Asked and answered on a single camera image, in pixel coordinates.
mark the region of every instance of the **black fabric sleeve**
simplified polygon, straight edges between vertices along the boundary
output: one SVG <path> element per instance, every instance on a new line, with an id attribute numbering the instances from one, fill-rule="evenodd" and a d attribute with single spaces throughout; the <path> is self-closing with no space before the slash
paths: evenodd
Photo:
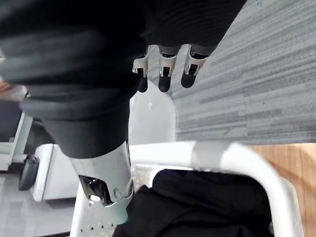
<path id="1" fill-rule="evenodd" d="M 0 15 L 0 74 L 27 86 L 21 108 L 66 155 L 101 156 L 128 139 L 132 64 L 146 51 L 134 1 L 10 0 Z"/>

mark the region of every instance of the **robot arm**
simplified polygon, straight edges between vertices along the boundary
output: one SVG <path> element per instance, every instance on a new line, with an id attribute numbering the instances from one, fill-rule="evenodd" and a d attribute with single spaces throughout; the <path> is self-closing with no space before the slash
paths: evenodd
<path id="1" fill-rule="evenodd" d="M 127 220 L 133 195 L 129 99 L 147 89 L 147 46 L 159 46 L 157 76 L 166 92 L 178 50 L 190 44 L 181 84 L 191 87 L 245 1 L 0 3 L 0 74 L 27 86 L 21 108 L 71 157 L 91 204 L 115 210 L 114 224 Z"/>

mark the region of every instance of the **floor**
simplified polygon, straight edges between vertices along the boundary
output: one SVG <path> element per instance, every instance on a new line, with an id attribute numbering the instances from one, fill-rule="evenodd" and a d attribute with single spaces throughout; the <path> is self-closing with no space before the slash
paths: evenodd
<path id="1" fill-rule="evenodd" d="M 18 191 L 19 175 L 0 174 L 0 236 L 43 237 L 69 232 L 75 200 L 36 202 Z"/>
<path id="2" fill-rule="evenodd" d="M 305 237 L 316 236 L 316 144 L 253 146 L 295 187 Z"/>
<path id="3" fill-rule="evenodd" d="M 177 139 L 316 142 L 315 25 L 315 0 L 248 0 L 190 89 L 183 47 L 169 91 Z M 157 84 L 157 49 L 148 78 Z"/>

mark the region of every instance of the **metal fingertip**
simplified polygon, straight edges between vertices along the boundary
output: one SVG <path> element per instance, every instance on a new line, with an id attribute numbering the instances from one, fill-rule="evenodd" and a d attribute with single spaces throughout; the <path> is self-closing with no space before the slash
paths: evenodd
<path id="1" fill-rule="evenodd" d="M 138 87 L 138 91 L 141 92 L 141 93 L 144 93 L 146 92 L 148 89 L 148 80 L 147 80 L 147 77 L 141 77 L 140 79 L 140 84 L 139 84 L 139 87 Z"/>
<path id="2" fill-rule="evenodd" d="M 161 92 L 167 92 L 170 89 L 171 78 L 159 76 L 158 87 Z"/>
<path id="3" fill-rule="evenodd" d="M 185 74 L 185 72 L 183 72 L 182 74 L 182 78 L 181 78 L 181 85 L 184 88 L 190 88 L 193 86 L 194 82 L 196 80 L 196 76 L 193 76 L 191 74 Z"/>

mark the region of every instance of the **gray fabric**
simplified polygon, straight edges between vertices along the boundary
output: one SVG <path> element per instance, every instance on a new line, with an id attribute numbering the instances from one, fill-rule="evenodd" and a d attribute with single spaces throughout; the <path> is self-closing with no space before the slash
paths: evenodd
<path id="1" fill-rule="evenodd" d="M 190 89 L 180 85 L 182 47 L 168 92 L 177 139 L 315 142 L 315 39 L 315 0 L 248 0 Z M 155 84 L 157 55 L 152 49 Z"/>

